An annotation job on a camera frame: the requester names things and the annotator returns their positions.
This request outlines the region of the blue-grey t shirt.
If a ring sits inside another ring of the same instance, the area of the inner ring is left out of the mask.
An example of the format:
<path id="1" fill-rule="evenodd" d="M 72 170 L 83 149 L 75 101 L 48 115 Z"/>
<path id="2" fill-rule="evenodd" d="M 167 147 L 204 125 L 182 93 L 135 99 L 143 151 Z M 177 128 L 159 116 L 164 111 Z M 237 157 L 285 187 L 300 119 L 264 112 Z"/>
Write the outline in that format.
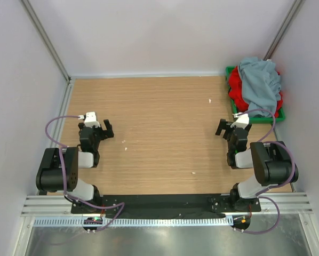
<path id="1" fill-rule="evenodd" d="M 238 64 L 242 81 L 242 98 L 249 105 L 250 117 L 271 117 L 282 99 L 281 77 L 276 63 L 257 57 L 247 57 Z"/>

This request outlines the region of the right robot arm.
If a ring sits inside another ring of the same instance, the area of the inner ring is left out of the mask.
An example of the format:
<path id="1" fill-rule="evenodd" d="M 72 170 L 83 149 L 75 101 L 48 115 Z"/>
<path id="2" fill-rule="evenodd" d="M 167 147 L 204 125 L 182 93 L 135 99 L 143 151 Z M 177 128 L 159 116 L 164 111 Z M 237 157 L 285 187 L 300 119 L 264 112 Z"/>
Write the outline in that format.
<path id="1" fill-rule="evenodd" d="M 248 121 L 229 122 L 221 119 L 216 135 L 227 141 L 227 164 L 232 169 L 250 169 L 253 176 L 233 185 L 229 195 L 213 200 L 216 212 L 260 212 L 259 194 L 285 182 L 298 180 L 298 168 L 291 162 L 282 141 L 252 142 L 247 147 L 251 124 Z"/>

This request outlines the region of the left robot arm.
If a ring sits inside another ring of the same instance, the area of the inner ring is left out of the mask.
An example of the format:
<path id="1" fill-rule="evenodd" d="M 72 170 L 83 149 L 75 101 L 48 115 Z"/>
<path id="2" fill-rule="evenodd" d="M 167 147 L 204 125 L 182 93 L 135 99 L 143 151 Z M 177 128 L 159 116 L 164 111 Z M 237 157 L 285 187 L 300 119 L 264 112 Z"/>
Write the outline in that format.
<path id="1" fill-rule="evenodd" d="M 48 133 L 49 125 L 57 120 L 50 120 L 45 127 L 46 136 L 58 148 L 46 148 L 37 175 L 36 187 L 42 192 L 63 192 L 66 199 L 79 202 L 90 213 L 97 213 L 102 207 L 99 189 L 78 177 L 79 169 L 90 169 L 98 166 L 100 161 L 99 146 L 102 140 L 114 137 L 113 127 L 109 120 L 103 121 L 105 129 L 98 121 L 89 121 L 88 115 L 77 116 L 84 121 L 78 124 L 79 145 L 68 147 Z"/>

